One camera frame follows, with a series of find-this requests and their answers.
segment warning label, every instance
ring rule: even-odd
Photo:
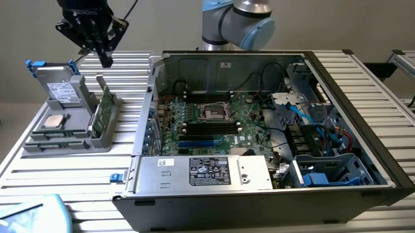
[[[77,92],[70,83],[49,83],[47,85],[59,102],[79,103]]]
[[[231,184],[227,157],[190,158],[189,182],[193,186]]]

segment green circuit board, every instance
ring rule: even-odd
[[[213,154],[234,154],[231,149],[248,148],[253,149],[257,155],[273,156],[273,149],[264,147],[257,141],[258,135],[262,139],[266,136],[266,131],[261,129],[250,118],[250,113],[254,107],[254,103],[248,103],[248,99],[253,97],[248,93],[240,93],[233,97],[227,103],[210,103],[210,104],[190,104],[181,99],[174,99],[166,104],[169,108],[166,117],[175,118],[174,123],[163,124],[163,156],[183,155],[179,153],[179,137],[185,135],[182,131],[183,122],[189,123],[218,123],[218,122],[241,122],[242,131],[240,134],[215,135],[215,147],[210,148],[187,148],[189,153],[186,155],[213,155]],[[203,109],[210,107],[215,108],[225,106],[229,119],[210,119],[206,120],[203,116]]]

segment slotted metal table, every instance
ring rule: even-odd
[[[316,51],[329,73],[380,136],[393,156],[415,181],[415,116],[354,55],[344,51]],[[43,105],[5,162],[0,165],[0,210],[41,195],[58,193],[73,215],[75,232],[133,233],[133,229],[110,201],[111,192],[125,184],[110,184],[110,175],[123,172],[131,163],[135,132],[143,94],[150,76],[151,52],[117,52],[111,69],[102,69],[99,59],[89,55],[81,65],[87,86],[101,95],[98,72],[125,99],[113,150],[97,154],[30,157],[22,144],[46,113]],[[290,226],[223,232],[414,232],[415,194],[392,207],[376,207],[348,224]]]

